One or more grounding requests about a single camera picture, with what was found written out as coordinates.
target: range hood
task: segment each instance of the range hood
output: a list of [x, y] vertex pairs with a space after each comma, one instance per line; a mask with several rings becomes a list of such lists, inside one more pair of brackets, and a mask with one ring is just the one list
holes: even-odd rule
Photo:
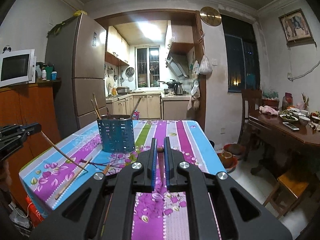
[[166, 65], [172, 69], [177, 77], [189, 76], [187, 56], [169, 53]]

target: ceiling light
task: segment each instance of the ceiling light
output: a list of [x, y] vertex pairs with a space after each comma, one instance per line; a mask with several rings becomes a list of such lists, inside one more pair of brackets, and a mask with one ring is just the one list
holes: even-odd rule
[[138, 25], [146, 38], [149, 38], [153, 41], [161, 40], [161, 31], [156, 25], [150, 24], [148, 22], [138, 22]]
[[159, 55], [159, 50], [158, 49], [150, 50], [150, 54], [151, 54], [151, 56], [158, 56]]

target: microwave oven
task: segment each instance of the microwave oven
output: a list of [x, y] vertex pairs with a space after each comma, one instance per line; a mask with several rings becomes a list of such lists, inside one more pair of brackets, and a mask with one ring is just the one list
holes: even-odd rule
[[36, 82], [34, 49], [0, 54], [0, 87]]

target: elephant painting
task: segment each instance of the elephant painting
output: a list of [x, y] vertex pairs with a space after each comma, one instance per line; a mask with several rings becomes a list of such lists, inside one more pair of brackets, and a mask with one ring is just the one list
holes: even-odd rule
[[279, 19], [286, 34], [287, 42], [296, 42], [299, 39], [307, 40], [308, 38], [313, 40], [301, 9], [283, 15]]

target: striped tablecloth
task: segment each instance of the striped tablecloth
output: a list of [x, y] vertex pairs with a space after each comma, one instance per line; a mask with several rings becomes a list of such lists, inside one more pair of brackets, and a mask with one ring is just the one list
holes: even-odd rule
[[[93, 122], [67, 137], [58, 147], [79, 163], [92, 156], [91, 162], [107, 164], [109, 174], [119, 172], [125, 165], [134, 162], [139, 152], [151, 146], [155, 137], [163, 146], [169, 136], [173, 149], [181, 151], [186, 161], [199, 166], [202, 171], [216, 174], [224, 171], [214, 149], [199, 124], [195, 121], [133, 121], [136, 151], [131, 154], [107, 153], [102, 151], [97, 122]], [[65, 199], [76, 191], [95, 172], [104, 166], [87, 165], [89, 171], [81, 172], [77, 179], [55, 200], [65, 182], [79, 169], [66, 161], [55, 149], [50, 148], [20, 170], [20, 179], [26, 192], [42, 214], [47, 217]], [[188, 213], [184, 192], [169, 193], [161, 184], [157, 166], [156, 188], [152, 194], [137, 193], [133, 214], [133, 240], [183, 240], [189, 239]]]

